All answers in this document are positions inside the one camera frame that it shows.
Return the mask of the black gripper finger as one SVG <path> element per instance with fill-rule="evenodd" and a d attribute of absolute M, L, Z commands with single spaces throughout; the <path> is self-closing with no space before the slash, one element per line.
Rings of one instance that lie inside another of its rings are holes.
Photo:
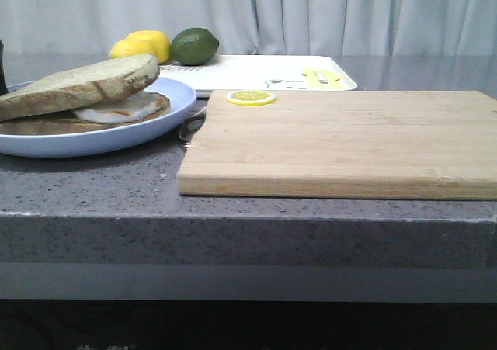
<path fill-rule="evenodd" d="M 0 95 L 5 95 L 9 92 L 4 72 L 4 44 L 0 41 Z"/>

